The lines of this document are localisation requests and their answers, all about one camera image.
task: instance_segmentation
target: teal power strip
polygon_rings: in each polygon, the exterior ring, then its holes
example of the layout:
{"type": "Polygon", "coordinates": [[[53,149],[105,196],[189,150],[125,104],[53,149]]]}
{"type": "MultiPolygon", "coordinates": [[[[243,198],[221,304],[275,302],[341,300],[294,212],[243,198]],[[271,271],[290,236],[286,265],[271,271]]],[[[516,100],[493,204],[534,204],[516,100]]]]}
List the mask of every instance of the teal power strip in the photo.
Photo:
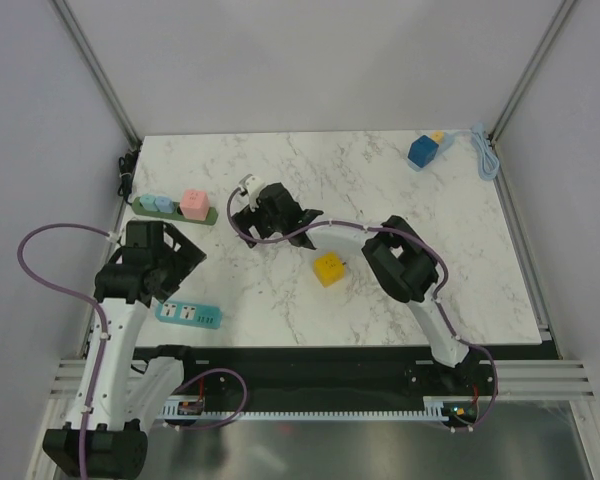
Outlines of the teal power strip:
{"type": "Polygon", "coordinates": [[[210,305],[169,300],[156,307],[156,318],[165,323],[215,330],[220,328],[222,312],[210,305]]]}

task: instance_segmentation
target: white wall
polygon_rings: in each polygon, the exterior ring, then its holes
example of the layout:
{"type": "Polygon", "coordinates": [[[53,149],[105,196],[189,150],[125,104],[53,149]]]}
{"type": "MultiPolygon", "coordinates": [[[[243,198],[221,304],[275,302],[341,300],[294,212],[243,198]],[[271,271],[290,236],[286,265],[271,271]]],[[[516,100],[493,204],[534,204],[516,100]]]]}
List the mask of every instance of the white wall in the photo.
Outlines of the white wall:
{"type": "MultiPolygon", "coordinates": [[[[57,221],[109,228],[117,156],[127,145],[45,0],[0,0],[0,480],[24,478],[61,356],[86,313],[20,271],[16,247],[57,221]]],[[[26,257],[50,279],[93,289],[105,245],[49,234],[26,257]]]]}
{"type": "Polygon", "coordinates": [[[560,0],[69,0],[141,135],[492,124],[560,0]]]}
{"type": "Polygon", "coordinates": [[[600,399],[600,0],[577,7],[501,148],[558,339],[600,399]]]}

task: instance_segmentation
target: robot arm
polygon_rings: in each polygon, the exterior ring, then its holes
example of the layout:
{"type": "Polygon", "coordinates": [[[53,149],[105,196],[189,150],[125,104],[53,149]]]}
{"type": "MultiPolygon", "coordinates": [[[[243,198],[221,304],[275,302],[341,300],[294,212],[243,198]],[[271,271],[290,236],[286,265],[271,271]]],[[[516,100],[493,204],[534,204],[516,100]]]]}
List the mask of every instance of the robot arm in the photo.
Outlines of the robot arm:
{"type": "Polygon", "coordinates": [[[70,476],[79,476],[78,438],[91,377],[100,364],[90,414],[86,417],[87,472],[93,478],[136,478],[147,452],[147,435],[171,393],[182,384],[182,361],[149,361],[131,392],[127,379],[140,328],[151,300],[165,301],[206,255],[173,225],[132,221],[125,245],[96,275],[95,298],[108,333],[95,325],[85,371],[62,429],[47,430],[44,451],[70,476]],[[104,355],[98,351],[106,342],[104,355]]]}
{"type": "MultiPolygon", "coordinates": [[[[281,183],[266,185],[258,177],[248,175],[239,187],[241,194],[248,197],[249,205],[232,215],[232,219],[246,235],[251,236],[252,228],[261,238],[275,232],[287,235],[313,223],[335,220],[320,210],[303,210],[281,183]]],[[[382,226],[420,238],[403,218],[395,215],[382,226]]],[[[245,241],[250,247],[256,245],[245,241]]],[[[308,229],[289,242],[303,248],[362,254],[383,290],[407,304],[429,341],[434,360],[448,368],[464,361],[469,348],[449,332],[435,305],[432,291],[438,281],[437,262],[424,249],[390,233],[330,223],[308,229]],[[394,252],[399,249],[401,253],[396,256],[394,252]]]]}

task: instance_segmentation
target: green holder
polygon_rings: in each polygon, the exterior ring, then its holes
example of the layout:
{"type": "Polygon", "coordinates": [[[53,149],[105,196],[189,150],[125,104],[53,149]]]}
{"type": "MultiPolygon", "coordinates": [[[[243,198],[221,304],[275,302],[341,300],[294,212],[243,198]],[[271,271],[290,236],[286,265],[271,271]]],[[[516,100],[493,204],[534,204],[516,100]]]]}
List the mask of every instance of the green holder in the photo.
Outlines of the green holder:
{"type": "Polygon", "coordinates": [[[197,223],[199,225],[215,225],[218,221],[218,211],[210,207],[209,213],[207,213],[207,218],[204,220],[190,220],[185,218],[182,213],[180,213],[180,203],[173,202],[173,206],[175,207],[175,211],[173,213],[164,213],[164,212],[151,212],[146,210],[142,204],[140,203],[140,198],[136,198],[131,204],[131,209],[133,213],[136,215],[143,215],[145,217],[154,217],[154,218],[162,218],[163,220],[171,220],[173,222],[187,222],[187,223],[197,223]]]}

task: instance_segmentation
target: yellow cube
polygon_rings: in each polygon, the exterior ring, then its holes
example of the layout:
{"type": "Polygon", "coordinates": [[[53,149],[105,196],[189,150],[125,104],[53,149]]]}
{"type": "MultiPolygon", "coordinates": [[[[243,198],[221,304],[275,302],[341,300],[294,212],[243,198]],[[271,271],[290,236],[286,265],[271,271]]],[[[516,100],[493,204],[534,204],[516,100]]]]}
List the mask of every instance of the yellow cube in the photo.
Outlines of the yellow cube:
{"type": "Polygon", "coordinates": [[[437,132],[433,132],[431,134],[431,140],[433,140],[434,142],[436,142],[438,145],[440,144],[440,142],[442,142],[442,139],[444,138],[444,132],[441,132],[440,130],[438,130],[437,132]]]}
{"type": "Polygon", "coordinates": [[[344,277],[345,268],[338,256],[333,252],[329,252],[320,258],[316,258],[313,262],[313,272],[322,286],[328,287],[344,277]]]}

